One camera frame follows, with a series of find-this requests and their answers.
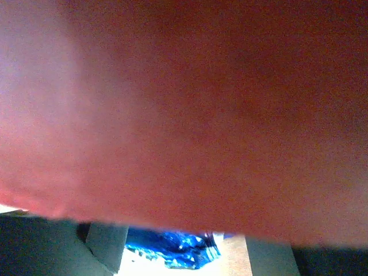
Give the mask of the red brown paper bag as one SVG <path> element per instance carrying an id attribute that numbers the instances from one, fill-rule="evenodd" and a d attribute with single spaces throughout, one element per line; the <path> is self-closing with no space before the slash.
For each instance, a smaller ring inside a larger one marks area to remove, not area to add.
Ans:
<path id="1" fill-rule="evenodd" d="M 1 203 L 367 246 L 367 2 L 2 1 Z"/>

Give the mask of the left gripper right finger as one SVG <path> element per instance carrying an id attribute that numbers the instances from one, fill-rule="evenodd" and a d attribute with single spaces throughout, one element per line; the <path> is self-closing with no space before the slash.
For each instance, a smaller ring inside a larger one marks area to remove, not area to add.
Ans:
<path id="1" fill-rule="evenodd" d="M 253 275 L 367 275 L 367 249 L 296 247 L 246 237 Z"/>

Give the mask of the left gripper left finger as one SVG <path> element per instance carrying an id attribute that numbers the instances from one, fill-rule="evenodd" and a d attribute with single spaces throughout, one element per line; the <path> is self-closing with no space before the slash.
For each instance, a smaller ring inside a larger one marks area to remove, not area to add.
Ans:
<path id="1" fill-rule="evenodd" d="M 1 275 L 115 275 L 127 226 L 1 215 Z"/>

